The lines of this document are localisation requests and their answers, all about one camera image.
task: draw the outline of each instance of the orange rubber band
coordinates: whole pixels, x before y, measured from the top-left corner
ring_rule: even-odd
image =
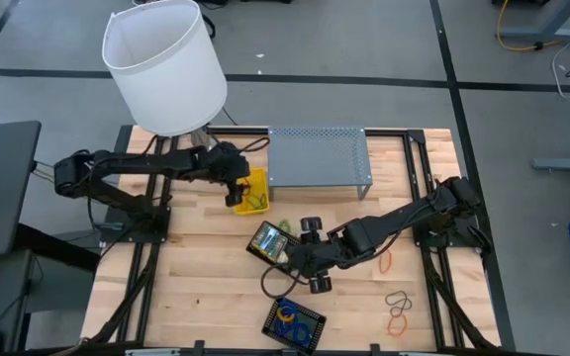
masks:
[[[291,315],[289,315],[289,316],[285,316],[285,315],[283,315],[283,313],[281,312],[281,309],[280,309],[280,308],[279,308],[278,310],[276,310],[276,316],[278,316],[278,318],[279,318],[281,321],[284,321],[284,322],[290,322],[290,321],[293,321],[293,320],[294,320],[294,314],[293,314],[293,313],[292,313]]]
[[[382,269],[382,256],[384,256],[384,254],[382,254],[377,260],[377,267],[379,268],[381,274],[388,272],[391,269],[391,265],[393,264],[393,254],[391,254],[391,251],[386,252],[388,253],[388,265],[385,269]]]
[[[402,327],[402,329],[399,332],[391,331],[391,326],[393,326],[393,320],[400,318],[400,317],[404,320],[404,327]],[[400,337],[400,336],[402,336],[404,331],[406,331],[407,327],[408,327],[408,320],[406,319],[405,315],[401,314],[398,317],[391,316],[391,319],[388,320],[388,326],[386,326],[386,331],[388,331],[388,334],[393,336],[393,337]]]

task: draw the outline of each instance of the floor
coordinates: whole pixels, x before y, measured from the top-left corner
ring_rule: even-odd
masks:
[[[563,1],[511,5],[504,24],[540,24]],[[41,121],[39,160],[111,149],[119,126],[133,123],[101,58],[110,14],[131,6],[0,0],[0,123]],[[535,157],[570,157],[570,101],[554,92],[550,71],[560,46],[503,50],[499,8],[488,0],[231,0],[205,13],[229,75],[226,107],[241,125],[451,129],[464,170],[480,178],[517,349],[570,355],[570,173],[529,167]],[[557,64],[570,69],[570,47]],[[102,207],[94,215],[101,220]],[[22,221],[48,233],[89,228],[84,202],[34,177]],[[91,286],[78,271],[48,269],[46,295],[56,278],[76,292],[59,291],[68,311],[44,311],[49,298],[37,297],[32,347],[77,339]]]

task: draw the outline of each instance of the yellow box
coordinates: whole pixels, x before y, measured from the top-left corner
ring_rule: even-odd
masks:
[[[241,204],[234,207],[235,214],[259,214],[265,213],[269,210],[267,177],[263,168],[252,168],[249,176],[237,179],[237,183],[249,185],[249,189],[243,191]]]

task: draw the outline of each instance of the white cable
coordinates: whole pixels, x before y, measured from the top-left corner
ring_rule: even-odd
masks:
[[[551,70],[553,70],[553,78],[555,79],[555,85],[557,85],[558,87],[558,94],[560,94],[560,96],[566,100],[570,99],[570,95],[564,95],[564,93],[562,92],[562,87],[560,86],[560,80],[558,80],[558,73],[555,70],[555,61],[558,58],[558,55],[560,55],[560,53],[566,49],[566,47],[568,47],[570,45],[570,43],[565,44],[563,48],[561,48],[558,52],[555,53],[555,55],[553,55],[553,59],[551,60]]]

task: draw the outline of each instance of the black metal frame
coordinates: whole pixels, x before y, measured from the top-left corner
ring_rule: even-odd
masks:
[[[125,151],[130,139],[130,132],[131,127],[123,127],[121,129],[121,137],[119,137],[119,141],[117,142],[116,149],[117,151]],[[218,128],[218,127],[210,127],[210,132],[212,134],[227,134],[227,135],[248,135],[248,134],[256,134],[256,135],[267,135],[267,129],[261,128]],[[424,131],[421,130],[366,130],[367,136],[385,136],[385,137],[396,137],[400,138],[403,142],[405,159],[407,163],[407,173],[409,178],[409,184],[411,189],[411,195],[413,200],[418,200],[420,195],[420,187],[419,187],[419,179],[418,173],[416,170],[415,158],[413,155],[413,144],[415,143],[419,149],[419,160],[422,164],[423,175],[426,181],[427,192],[430,193],[434,189],[434,181],[432,178],[432,174],[430,171],[430,165],[428,160],[428,150],[426,147],[426,139],[424,135]],[[156,153],[161,152],[161,147],[163,143],[159,142],[155,148]],[[177,137],[174,137],[171,141],[171,146],[177,145]],[[152,176],[149,179],[148,185],[146,187],[146,196],[148,199],[152,199],[152,192],[154,190],[155,185],[155,178]],[[164,180],[163,187],[162,187],[162,197],[166,197],[170,190],[170,181],[168,179]],[[427,231],[420,231],[419,229],[415,230],[414,235],[416,236],[416,241],[418,241],[419,234],[428,233]],[[150,253],[155,254],[155,256],[159,253],[159,243],[153,244],[151,247]],[[437,255],[439,257],[439,264],[441,269],[441,279],[445,286],[447,287],[448,291],[452,296],[454,296],[454,288],[452,283],[452,276],[450,273],[449,268],[449,261],[446,252],[447,247],[440,247],[437,249]],[[431,260],[430,256],[430,248],[423,245],[420,246],[422,259],[424,263],[426,263],[427,259]],[[132,266],[130,270],[130,275],[128,279],[128,286],[127,291],[129,291],[136,280],[138,272],[140,270],[140,264],[142,261],[142,252],[143,252],[143,245],[141,243],[136,244],[136,248],[134,250],[134,256],[132,259]],[[143,297],[142,297],[142,304],[141,310],[139,315],[138,321],[138,329],[137,329],[137,336],[136,342],[143,344],[145,332],[146,332],[146,324],[148,318],[148,312],[150,309],[150,299],[152,296],[152,287],[153,287],[154,280],[151,278],[148,283],[146,284],[143,290]],[[430,316],[432,321],[432,330],[434,333],[434,342],[437,350],[443,350],[445,348],[449,348],[449,346],[445,343],[445,336],[443,333],[443,324],[441,321],[441,314],[440,308],[438,303],[438,295],[437,291],[434,286],[428,282],[427,278],[427,294],[428,294],[428,303],[430,309]],[[452,335],[454,341],[455,348],[463,348],[464,341],[463,341],[463,332],[461,331],[461,327],[459,322],[455,319],[454,315],[450,313],[450,321],[452,326]],[[123,319],[121,322],[119,329],[118,329],[118,336],[117,341],[123,342],[127,336],[128,332],[128,324],[129,324],[129,315]],[[265,350],[265,349],[249,349],[249,350],[241,350],[241,349],[205,349],[204,343],[202,340],[196,340],[196,347],[195,348],[182,348],[182,352],[198,352],[197,354],[202,354],[202,352],[208,351],[208,354],[221,354],[221,355],[275,355],[275,354],[282,354],[280,350]],[[371,344],[371,351],[317,351],[315,354],[317,355],[397,355],[397,352],[382,352],[377,351],[379,350],[379,346],[377,344]]]

